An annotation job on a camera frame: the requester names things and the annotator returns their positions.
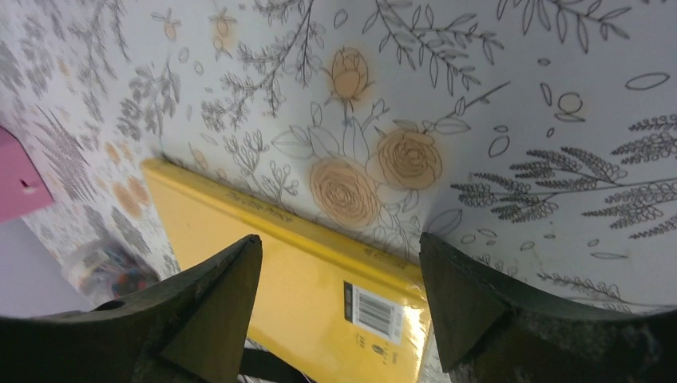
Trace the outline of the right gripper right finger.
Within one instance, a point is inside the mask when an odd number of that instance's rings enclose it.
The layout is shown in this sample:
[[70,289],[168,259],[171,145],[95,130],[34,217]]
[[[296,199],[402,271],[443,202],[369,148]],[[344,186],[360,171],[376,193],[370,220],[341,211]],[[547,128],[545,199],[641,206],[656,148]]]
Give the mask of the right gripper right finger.
[[676,313],[634,315],[538,290],[424,233],[420,263],[453,382],[673,382]]

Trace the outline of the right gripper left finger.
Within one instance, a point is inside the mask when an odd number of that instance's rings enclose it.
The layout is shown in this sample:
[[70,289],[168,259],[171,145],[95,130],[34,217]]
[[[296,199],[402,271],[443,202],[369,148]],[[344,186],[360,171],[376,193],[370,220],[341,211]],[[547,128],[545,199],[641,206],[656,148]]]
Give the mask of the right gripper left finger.
[[234,382],[263,258],[247,235],[155,285],[99,305],[1,320],[4,382]]

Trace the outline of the yellow book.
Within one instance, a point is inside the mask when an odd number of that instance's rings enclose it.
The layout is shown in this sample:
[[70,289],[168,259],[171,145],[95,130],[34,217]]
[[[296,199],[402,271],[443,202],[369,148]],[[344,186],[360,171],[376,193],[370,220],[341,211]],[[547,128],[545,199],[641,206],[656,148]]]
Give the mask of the yellow book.
[[259,236],[252,341],[317,382],[419,380],[431,317],[418,266],[168,161],[141,169],[182,270]]

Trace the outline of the red backpack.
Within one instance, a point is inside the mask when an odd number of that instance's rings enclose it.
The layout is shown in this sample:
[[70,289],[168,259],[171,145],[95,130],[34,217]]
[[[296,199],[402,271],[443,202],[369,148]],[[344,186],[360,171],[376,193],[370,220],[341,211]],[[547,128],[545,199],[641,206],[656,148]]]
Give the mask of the red backpack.
[[243,349],[239,377],[270,382],[315,383],[314,380],[273,353],[252,348]]

